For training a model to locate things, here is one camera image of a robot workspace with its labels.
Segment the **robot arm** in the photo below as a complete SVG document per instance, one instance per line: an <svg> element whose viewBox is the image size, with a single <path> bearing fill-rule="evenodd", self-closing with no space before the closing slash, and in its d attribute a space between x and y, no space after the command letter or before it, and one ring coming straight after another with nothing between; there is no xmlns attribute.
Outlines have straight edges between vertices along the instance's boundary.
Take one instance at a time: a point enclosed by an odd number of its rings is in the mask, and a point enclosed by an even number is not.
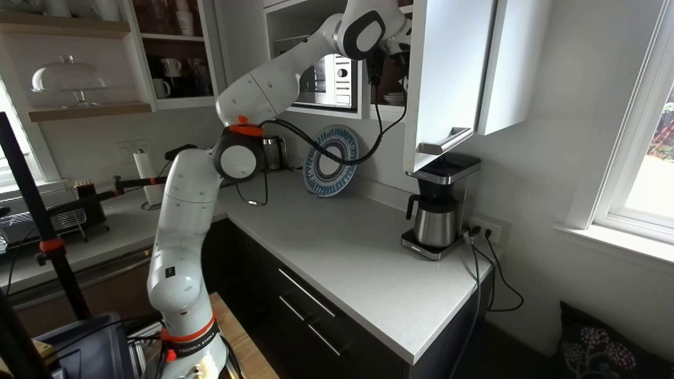
<svg viewBox="0 0 674 379"><path fill-rule="evenodd" d="M220 377L227 365L201 270L201 249L213 221L222 181L245 181L258 172L251 132L275 120L297 99L297 79L321 57L341 53L363 60L382 41L408 39L408 21L397 0L350 0L344 15L275 61L239 79L218 99L225 131L214 150L185 150L171 167L152 250L147 296L162 314L164 344L174 360L164 377Z"/></svg>

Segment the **black coffee maker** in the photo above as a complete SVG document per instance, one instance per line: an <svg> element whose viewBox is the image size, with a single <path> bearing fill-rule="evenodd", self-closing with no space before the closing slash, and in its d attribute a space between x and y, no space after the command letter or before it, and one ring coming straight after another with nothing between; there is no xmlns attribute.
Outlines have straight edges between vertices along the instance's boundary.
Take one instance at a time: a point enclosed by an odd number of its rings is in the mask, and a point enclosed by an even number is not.
<svg viewBox="0 0 674 379"><path fill-rule="evenodd" d="M465 196L455 199L455 183L478 168L480 161L475 157L444 155L416 172L419 194L407 202L407 220L416 220L416 226L402 235L402 246L428 260L443 260L460 243Z"/></svg>

